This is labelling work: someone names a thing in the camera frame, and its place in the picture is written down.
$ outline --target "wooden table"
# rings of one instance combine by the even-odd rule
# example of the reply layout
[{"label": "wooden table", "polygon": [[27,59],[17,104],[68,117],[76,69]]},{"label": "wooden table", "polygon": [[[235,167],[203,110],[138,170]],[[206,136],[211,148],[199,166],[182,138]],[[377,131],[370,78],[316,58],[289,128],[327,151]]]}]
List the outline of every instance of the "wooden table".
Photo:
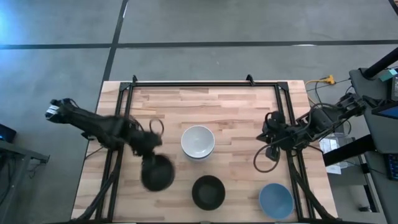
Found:
[{"label": "wooden table", "polygon": [[[307,92],[301,80],[288,83],[295,117],[298,118],[310,108]],[[97,113],[114,114],[119,84],[104,83]],[[264,145],[255,140],[261,133],[264,116],[276,110],[275,92],[271,87],[135,88],[131,115],[145,129],[149,128],[150,119],[159,118],[164,122],[164,144],[155,151],[171,158],[176,174],[167,190],[148,192],[139,180],[141,158],[133,157],[129,146],[125,146],[114,222],[273,222],[261,212],[258,194],[263,186],[274,182],[292,192],[286,154],[281,153],[279,165],[268,174],[257,172],[252,160],[256,151]],[[196,124],[212,130],[216,139],[214,153],[205,162],[199,163],[188,160],[180,145],[184,130]],[[99,147],[97,142],[91,142],[87,153]],[[303,156],[311,190],[328,212],[337,216],[321,153],[308,148],[303,151]],[[105,158],[106,150],[102,150],[85,161],[72,218],[82,214],[98,193]],[[258,157],[258,163],[261,169],[273,165],[264,155]],[[191,196],[193,183],[203,175],[218,177],[226,188],[223,204],[210,212],[198,208]],[[110,190],[105,199],[105,215],[109,195]],[[300,197],[307,216],[302,191]],[[297,220],[295,211],[288,220]]]}]

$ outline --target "black object on table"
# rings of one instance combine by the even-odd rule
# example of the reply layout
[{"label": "black object on table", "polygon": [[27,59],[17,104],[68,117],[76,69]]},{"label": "black object on table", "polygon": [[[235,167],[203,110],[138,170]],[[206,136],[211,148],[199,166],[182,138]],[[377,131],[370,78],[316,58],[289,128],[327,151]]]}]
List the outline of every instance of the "black object on table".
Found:
[{"label": "black object on table", "polygon": [[203,210],[217,209],[224,202],[224,198],[224,185],[215,176],[204,175],[192,187],[192,199]]}]

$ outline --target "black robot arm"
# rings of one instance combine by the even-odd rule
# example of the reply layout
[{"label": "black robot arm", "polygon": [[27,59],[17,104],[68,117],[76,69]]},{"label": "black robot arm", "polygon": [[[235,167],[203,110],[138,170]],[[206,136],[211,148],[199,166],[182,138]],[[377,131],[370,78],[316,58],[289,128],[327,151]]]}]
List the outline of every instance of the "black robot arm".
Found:
[{"label": "black robot arm", "polygon": [[[268,146],[264,146],[262,149],[266,148],[266,156],[276,161],[275,158],[279,158],[280,153],[278,149],[285,151],[295,150],[298,153],[311,142],[331,134],[352,116],[362,115],[365,109],[366,105],[361,97],[348,93],[341,97],[335,105],[327,103],[313,105],[308,113],[296,119],[296,124],[287,124],[284,115],[278,111],[271,112],[266,115],[262,133],[258,135],[257,140],[268,143]],[[254,167],[259,172],[269,172],[270,170],[264,171],[257,168],[256,157],[258,154],[259,152],[254,157]],[[336,220],[320,204],[295,169],[294,164],[289,166],[289,168],[295,181],[302,188],[305,196],[311,201],[319,215],[326,220]]]},{"label": "black robot arm", "polygon": [[338,126],[353,116],[361,116],[366,109],[365,102],[356,94],[348,93],[335,105],[318,103],[310,111],[296,119],[297,124],[286,124],[284,115],[278,111],[266,115],[262,133],[257,140],[268,144],[279,141],[276,146],[282,150],[300,150],[332,133]]},{"label": "black robot arm", "polygon": [[135,156],[149,157],[156,146],[162,145],[162,133],[143,130],[135,119],[101,116],[79,108],[69,98],[52,100],[50,104],[45,114],[47,120],[71,124],[83,131],[82,136],[96,137],[108,149],[115,149],[119,144],[126,143],[131,146]]}]

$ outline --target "concrete floor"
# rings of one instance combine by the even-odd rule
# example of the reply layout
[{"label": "concrete floor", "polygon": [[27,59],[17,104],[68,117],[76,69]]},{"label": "concrete floor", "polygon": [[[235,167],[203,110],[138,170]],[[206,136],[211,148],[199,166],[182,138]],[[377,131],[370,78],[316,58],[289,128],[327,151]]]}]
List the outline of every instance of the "concrete floor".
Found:
[{"label": "concrete floor", "polygon": [[[111,43],[122,0],[0,1],[0,44]],[[120,43],[191,41],[396,40],[398,17],[387,0],[130,0]],[[313,80],[367,67],[398,45],[117,49],[110,80]],[[79,130],[44,119],[53,98],[95,106],[109,49],[0,50],[0,123],[18,132],[16,144],[50,154],[26,178],[14,223],[69,219],[87,146]],[[319,90],[334,103],[350,86]],[[351,120],[352,136],[368,133]],[[350,203],[335,195],[339,216]]]}]

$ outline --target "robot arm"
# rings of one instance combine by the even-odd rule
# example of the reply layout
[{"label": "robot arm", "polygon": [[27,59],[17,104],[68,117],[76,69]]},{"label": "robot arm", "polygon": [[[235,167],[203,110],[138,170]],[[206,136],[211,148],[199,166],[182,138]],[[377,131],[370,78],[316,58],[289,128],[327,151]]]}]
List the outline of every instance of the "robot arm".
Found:
[{"label": "robot arm", "polygon": [[135,156],[149,157],[156,146],[162,145],[161,134],[143,130],[136,120],[120,116],[101,116],[79,108],[72,99],[52,100],[45,117],[53,123],[71,124],[98,142],[115,149],[119,144],[131,146]]},{"label": "robot arm", "polygon": [[278,141],[282,150],[304,149],[311,142],[324,138],[353,116],[361,116],[366,109],[365,102],[356,94],[348,93],[335,105],[319,103],[296,119],[296,124],[286,124],[284,115],[278,111],[269,113],[257,140],[268,144]]}]

